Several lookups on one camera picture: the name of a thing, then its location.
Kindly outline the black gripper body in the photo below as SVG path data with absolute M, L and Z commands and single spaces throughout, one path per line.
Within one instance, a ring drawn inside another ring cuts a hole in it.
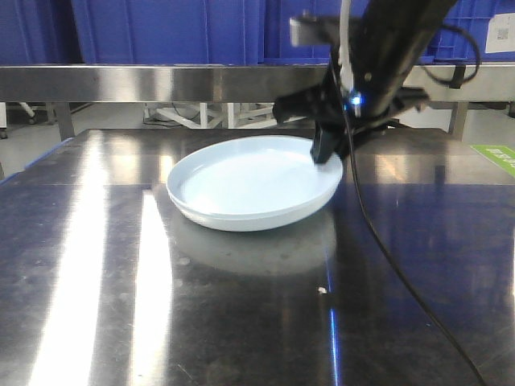
M 333 66 L 329 66 L 321 84 L 277 98 L 272 114 L 279 124 L 293 117 L 307 117 L 319 129 L 340 134 L 344 114 L 347 113 L 351 127 L 360 133 L 386 125 L 400 113 L 418 108 L 428 101 L 429 96 L 423 89 L 402 87 L 394 93 L 384 111 L 368 117 L 365 115 L 366 99 L 361 97 L 359 103 L 353 104 L 350 96 L 342 97 L 335 83 Z

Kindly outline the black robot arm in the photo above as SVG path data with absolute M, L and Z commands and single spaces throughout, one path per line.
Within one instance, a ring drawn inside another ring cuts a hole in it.
M 324 164 L 347 145 L 347 132 L 379 128 L 399 113 L 428 102 L 422 88 L 403 83 L 454 4 L 371 1 L 356 18 L 344 1 L 338 16 L 294 16 L 291 44 L 328 45 L 330 60 L 320 83 L 275 100 L 275 120 L 312 119 L 311 157 L 314 163 Z

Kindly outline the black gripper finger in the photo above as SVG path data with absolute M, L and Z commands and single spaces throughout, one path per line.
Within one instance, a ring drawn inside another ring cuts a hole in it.
M 315 164 L 325 164 L 333 154 L 345 157 L 348 141 L 342 125 L 316 124 L 311 145 L 311 158 Z

